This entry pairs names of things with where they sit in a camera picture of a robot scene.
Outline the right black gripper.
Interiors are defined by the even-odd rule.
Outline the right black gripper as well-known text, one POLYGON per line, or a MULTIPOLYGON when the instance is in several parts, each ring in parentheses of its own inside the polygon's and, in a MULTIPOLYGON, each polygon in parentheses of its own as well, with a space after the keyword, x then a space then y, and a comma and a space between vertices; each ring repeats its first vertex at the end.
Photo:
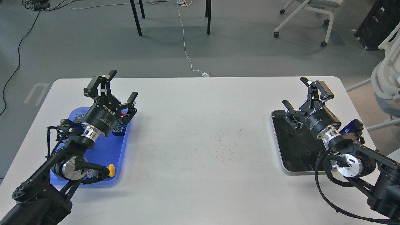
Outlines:
POLYGON ((338 129, 341 126, 339 119, 328 109, 324 108, 325 102, 335 96, 324 81, 310 81, 306 77, 300 80, 307 86, 308 95, 306 101, 295 110, 289 101, 283 100, 286 107, 285 120, 294 130, 300 130, 305 125, 314 138, 317 138, 326 127, 333 126, 338 129))

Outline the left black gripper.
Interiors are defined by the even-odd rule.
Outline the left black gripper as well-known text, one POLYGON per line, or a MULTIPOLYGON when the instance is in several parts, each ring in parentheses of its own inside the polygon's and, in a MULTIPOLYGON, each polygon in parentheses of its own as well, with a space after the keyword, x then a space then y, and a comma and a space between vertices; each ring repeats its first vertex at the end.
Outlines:
POLYGON ((84 88, 84 96, 92 98, 95 102, 84 115, 82 123, 96 127, 104 137, 111 133, 117 119, 127 125, 137 113, 135 99, 138 92, 132 92, 127 103, 122 105, 121 101, 111 94, 110 81, 116 73, 117 70, 111 70, 106 75, 96 76, 84 88))

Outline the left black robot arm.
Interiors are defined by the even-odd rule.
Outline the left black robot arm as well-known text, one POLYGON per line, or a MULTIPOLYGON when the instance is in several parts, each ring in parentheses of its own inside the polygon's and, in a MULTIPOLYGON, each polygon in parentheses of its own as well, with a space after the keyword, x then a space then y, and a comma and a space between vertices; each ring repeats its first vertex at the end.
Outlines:
POLYGON ((117 123, 127 125, 137 110, 132 92, 127 103, 121 103, 111 92, 110 82, 117 71, 93 78, 84 88, 84 96, 93 105, 78 121, 63 119, 47 128, 47 139, 55 129, 56 145, 48 146, 46 161, 12 194, 16 205, 1 220, 2 225, 57 225, 71 213, 71 198, 79 185, 114 177, 115 166, 90 163, 84 158, 96 139, 107 137, 117 123))

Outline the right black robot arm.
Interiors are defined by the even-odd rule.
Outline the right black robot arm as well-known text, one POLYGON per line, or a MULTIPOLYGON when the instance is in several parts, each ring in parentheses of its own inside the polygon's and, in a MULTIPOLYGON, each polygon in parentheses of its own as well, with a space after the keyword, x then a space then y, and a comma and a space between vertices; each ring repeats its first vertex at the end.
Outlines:
POLYGON ((328 149, 321 150, 316 159, 316 168, 323 165, 327 178, 342 187, 355 187, 367 197, 371 210, 386 216, 386 219, 362 217, 350 213, 327 199, 323 194, 318 171, 315 171, 316 186, 323 199, 338 213, 346 216, 386 225, 398 225, 400 216, 399 162, 366 147, 362 137, 364 124, 354 119, 341 131, 341 122, 326 107, 333 99, 333 92, 323 81, 300 80, 308 88, 303 105, 295 110, 288 101, 285 120, 295 129, 306 127, 315 139, 327 142, 328 149))

